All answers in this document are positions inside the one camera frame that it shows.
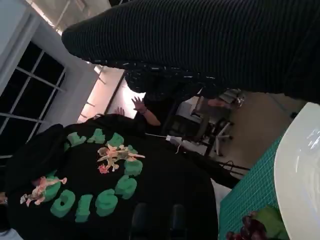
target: green cutting mat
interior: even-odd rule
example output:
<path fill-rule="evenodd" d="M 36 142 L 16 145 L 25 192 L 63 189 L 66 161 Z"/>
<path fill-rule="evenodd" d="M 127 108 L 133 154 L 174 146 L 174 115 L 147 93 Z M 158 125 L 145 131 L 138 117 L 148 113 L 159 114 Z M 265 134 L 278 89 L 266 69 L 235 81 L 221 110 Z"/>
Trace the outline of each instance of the green cutting mat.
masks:
<path fill-rule="evenodd" d="M 222 200 L 220 205 L 219 240 L 225 240 L 229 231 L 239 233 L 242 217 L 260 210 L 267 204 L 278 207 L 274 162 L 281 137 L 263 154 L 258 162 Z"/>

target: ceiling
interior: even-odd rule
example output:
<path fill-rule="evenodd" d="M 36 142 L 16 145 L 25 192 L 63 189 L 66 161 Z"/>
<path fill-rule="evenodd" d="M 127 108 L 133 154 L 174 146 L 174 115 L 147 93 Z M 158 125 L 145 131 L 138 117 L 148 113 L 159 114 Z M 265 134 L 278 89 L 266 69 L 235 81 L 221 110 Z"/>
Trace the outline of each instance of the ceiling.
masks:
<path fill-rule="evenodd" d="M 48 19 L 56 25 L 68 0 L 33 0 Z M 109 9 L 108 0 L 71 0 L 65 10 L 58 29 L 63 31 L 70 25 L 76 24 Z"/>

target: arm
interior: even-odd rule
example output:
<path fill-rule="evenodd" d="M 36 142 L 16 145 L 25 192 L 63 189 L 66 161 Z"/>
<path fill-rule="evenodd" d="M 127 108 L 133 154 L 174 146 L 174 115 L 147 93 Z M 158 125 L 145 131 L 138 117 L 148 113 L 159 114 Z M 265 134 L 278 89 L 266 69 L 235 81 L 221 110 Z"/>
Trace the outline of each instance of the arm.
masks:
<path fill-rule="evenodd" d="M 134 110 L 138 111 L 142 116 L 144 116 L 145 120 L 148 124 L 152 126 L 160 126 L 161 122 L 157 119 L 156 115 L 154 115 L 145 105 L 144 100 L 139 97 L 135 97 L 132 99 L 134 103 Z"/>
<path fill-rule="evenodd" d="M 142 115 L 144 116 L 144 118 L 148 122 L 148 124 L 150 124 L 152 126 L 160 126 L 161 125 L 161 122 L 157 119 L 157 117 L 149 109 L 146 109 L 145 113 Z"/>

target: black striped fabric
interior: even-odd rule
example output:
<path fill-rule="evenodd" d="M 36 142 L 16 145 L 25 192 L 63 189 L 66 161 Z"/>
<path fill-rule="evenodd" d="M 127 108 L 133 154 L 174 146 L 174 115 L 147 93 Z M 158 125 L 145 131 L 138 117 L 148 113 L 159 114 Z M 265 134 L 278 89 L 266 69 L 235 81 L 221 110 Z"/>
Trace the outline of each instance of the black striped fabric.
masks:
<path fill-rule="evenodd" d="M 319 0 L 135 0 L 69 27 L 62 41 L 95 64 L 320 102 L 313 65 L 320 57 L 312 55 L 319 7 Z"/>

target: white plate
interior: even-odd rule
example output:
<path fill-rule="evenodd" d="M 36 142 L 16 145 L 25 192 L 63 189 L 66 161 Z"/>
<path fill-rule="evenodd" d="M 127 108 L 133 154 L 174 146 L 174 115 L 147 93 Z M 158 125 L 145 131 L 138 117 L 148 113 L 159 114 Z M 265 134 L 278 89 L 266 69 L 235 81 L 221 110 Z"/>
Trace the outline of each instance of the white plate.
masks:
<path fill-rule="evenodd" d="M 291 240 L 320 239 L 320 106 L 301 110 L 276 151 L 274 184 Z"/>

